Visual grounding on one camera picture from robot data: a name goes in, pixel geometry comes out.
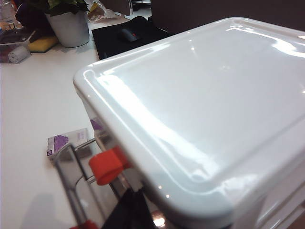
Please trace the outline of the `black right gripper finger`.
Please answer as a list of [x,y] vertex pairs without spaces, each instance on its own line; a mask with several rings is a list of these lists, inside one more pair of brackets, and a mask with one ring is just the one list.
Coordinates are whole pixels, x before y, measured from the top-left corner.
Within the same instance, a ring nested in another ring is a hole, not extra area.
[[152,229],[153,220],[143,191],[128,189],[102,226],[103,229]]

